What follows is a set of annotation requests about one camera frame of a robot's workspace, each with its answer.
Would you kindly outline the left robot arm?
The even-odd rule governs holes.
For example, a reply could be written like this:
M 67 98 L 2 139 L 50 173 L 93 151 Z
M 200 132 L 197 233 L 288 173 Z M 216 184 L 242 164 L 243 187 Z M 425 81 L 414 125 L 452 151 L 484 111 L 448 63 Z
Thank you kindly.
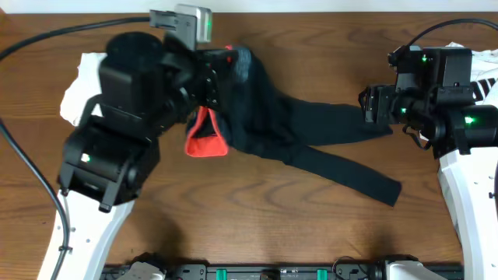
M 238 53 L 197 50 L 176 37 L 112 38 L 88 99 L 65 141 L 61 203 L 41 279 L 97 279 L 111 244 L 160 161 L 160 136 L 200 106 L 221 110 Z

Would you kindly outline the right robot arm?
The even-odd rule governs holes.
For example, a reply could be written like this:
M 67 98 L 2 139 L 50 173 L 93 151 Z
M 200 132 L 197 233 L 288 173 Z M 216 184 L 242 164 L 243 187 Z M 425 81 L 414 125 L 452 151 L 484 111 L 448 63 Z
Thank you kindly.
M 400 124 L 439 163 L 465 279 L 497 277 L 497 52 L 402 46 L 393 85 L 359 95 L 365 122 Z

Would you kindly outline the black pants red waistband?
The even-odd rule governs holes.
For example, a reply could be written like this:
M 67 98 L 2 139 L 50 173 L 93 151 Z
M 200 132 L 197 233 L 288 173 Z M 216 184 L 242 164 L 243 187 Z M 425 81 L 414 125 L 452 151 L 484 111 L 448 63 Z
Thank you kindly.
M 394 206 L 396 180 L 362 164 L 322 152 L 322 145 L 352 144 L 390 135 L 387 125 L 368 124 L 360 108 L 313 103 L 279 91 L 264 65 L 247 48 L 229 57 L 230 87 L 222 110 L 202 106 L 189 121 L 184 152 L 194 158 L 226 156 L 236 149 L 273 159 Z

